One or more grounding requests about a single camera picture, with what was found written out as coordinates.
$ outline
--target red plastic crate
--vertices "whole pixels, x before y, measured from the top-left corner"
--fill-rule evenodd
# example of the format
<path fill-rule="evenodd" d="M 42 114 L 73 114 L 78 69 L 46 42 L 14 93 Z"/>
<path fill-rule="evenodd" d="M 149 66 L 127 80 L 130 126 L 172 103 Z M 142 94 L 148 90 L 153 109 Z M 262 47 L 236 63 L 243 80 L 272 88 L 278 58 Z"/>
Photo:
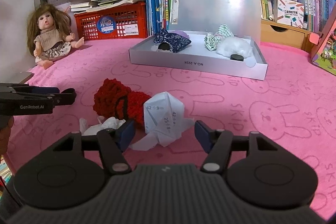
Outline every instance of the red plastic crate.
<path fill-rule="evenodd" d="M 100 18 L 109 16 L 115 21 L 115 30 L 111 33 L 102 33 L 97 28 Z M 76 25 L 79 37 L 87 40 L 113 38 L 147 38 L 146 3 L 137 2 L 97 12 L 76 14 Z M 137 25 L 137 34 L 125 32 L 125 26 Z"/>

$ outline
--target white box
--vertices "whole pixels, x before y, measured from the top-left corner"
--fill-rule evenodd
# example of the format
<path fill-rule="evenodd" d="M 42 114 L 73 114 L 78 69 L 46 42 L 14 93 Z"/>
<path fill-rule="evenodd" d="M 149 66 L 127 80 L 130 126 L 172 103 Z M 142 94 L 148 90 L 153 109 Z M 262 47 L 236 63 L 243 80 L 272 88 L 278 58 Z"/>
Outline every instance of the white box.
<path fill-rule="evenodd" d="M 274 21 L 302 28 L 305 6 L 293 0 L 274 0 L 273 15 Z"/>
<path fill-rule="evenodd" d="M 152 51 L 155 36 L 151 36 L 129 49 L 131 63 L 265 79 L 268 65 L 258 45 L 250 37 L 244 38 L 253 47 L 253 57 L 246 58 L 243 62 L 230 60 L 217 54 L 216 51 L 205 49 L 204 37 L 207 32 L 185 32 L 189 35 L 191 44 L 182 51 L 177 53 Z"/>
<path fill-rule="evenodd" d="M 152 51 L 154 36 L 129 50 L 132 64 L 233 75 L 264 80 L 267 63 L 260 43 L 260 0 L 171 0 L 170 31 L 184 31 L 191 44 L 178 53 Z M 204 37 L 226 24 L 253 47 L 253 57 L 230 60 L 205 47 Z"/>

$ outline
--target white plush toy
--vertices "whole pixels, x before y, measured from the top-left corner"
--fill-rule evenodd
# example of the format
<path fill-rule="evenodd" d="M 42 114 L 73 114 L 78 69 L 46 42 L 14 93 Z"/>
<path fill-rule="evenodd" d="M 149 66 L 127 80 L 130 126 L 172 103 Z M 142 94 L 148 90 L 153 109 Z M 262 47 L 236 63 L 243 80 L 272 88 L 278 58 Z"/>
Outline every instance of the white plush toy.
<path fill-rule="evenodd" d="M 253 54 L 251 45 L 239 37 L 225 37 L 217 44 L 216 53 L 225 57 L 230 57 L 232 54 L 239 54 L 244 58 L 248 58 Z"/>

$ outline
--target crumpled tissue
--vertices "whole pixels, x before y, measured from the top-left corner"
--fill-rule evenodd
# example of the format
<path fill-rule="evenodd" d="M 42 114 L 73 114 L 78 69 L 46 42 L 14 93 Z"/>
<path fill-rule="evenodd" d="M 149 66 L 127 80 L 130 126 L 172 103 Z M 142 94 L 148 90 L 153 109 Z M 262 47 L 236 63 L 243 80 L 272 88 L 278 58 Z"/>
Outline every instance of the crumpled tissue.
<path fill-rule="evenodd" d="M 168 92 L 154 95 L 143 105 L 146 136 L 129 147 L 147 151 L 157 144 L 166 147 L 192 127 L 194 119 L 184 118 L 184 104 Z"/>
<path fill-rule="evenodd" d="M 107 128 L 118 129 L 126 122 L 125 120 L 118 120 L 115 117 L 108 118 L 103 122 L 105 120 L 103 116 L 98 116 L 97 120 L 99 124 L 88 127 L 87 121 L 84 118 L 79 119 L 79 130 L 82 136 L 97 135 L 100 130 Z"/>

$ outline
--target blue sticker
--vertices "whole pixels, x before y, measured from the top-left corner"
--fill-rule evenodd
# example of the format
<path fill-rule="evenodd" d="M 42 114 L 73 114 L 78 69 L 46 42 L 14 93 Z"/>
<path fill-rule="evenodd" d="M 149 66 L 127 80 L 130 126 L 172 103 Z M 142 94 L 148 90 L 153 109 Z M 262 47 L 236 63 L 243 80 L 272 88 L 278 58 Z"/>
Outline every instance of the blue sticker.
<path fill-rule="evenodd" d="M 112 17 L 101 17 L 97 22 L 97 29 L 101 33 L 112 33 L 116 28 L 116 22 Z"/>

